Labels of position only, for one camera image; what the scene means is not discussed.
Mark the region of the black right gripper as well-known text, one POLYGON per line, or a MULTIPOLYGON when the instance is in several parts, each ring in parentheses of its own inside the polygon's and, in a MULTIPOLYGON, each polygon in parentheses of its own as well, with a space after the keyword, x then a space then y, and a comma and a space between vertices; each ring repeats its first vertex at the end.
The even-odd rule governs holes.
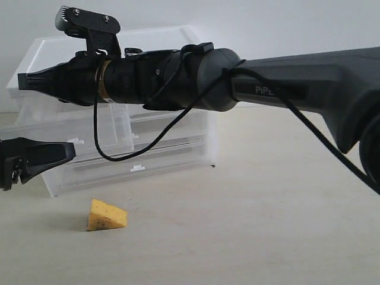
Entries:
POLYGON ((64 65, 17 74, 18 89, 36 91, 79 106, 144 104, 167 81, 164 67, 178 50, 154 50, 124 58, 76 56, 64 65))

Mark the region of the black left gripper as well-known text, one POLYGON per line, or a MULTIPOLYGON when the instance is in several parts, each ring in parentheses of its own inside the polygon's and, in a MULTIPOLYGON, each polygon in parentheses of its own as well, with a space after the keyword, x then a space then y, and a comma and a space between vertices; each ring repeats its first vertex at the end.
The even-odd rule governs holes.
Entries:
POLYGON ((1 140, 1 189, 9 191, 35 176, 75 158, 70 142, 42 142, 26 138, 1 140))

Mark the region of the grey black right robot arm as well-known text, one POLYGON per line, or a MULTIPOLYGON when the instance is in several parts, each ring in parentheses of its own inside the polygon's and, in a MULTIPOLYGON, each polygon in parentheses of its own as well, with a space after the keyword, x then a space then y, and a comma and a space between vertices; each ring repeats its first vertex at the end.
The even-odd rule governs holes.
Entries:
POLYGON ((141 105, 153 111, 225 112, 239 102, 290 110, 342 164, 379 191, 379 48, 241 59, 212 43, 124 57, 78 52, 17 75, 20 90, 65 103, 141 105))

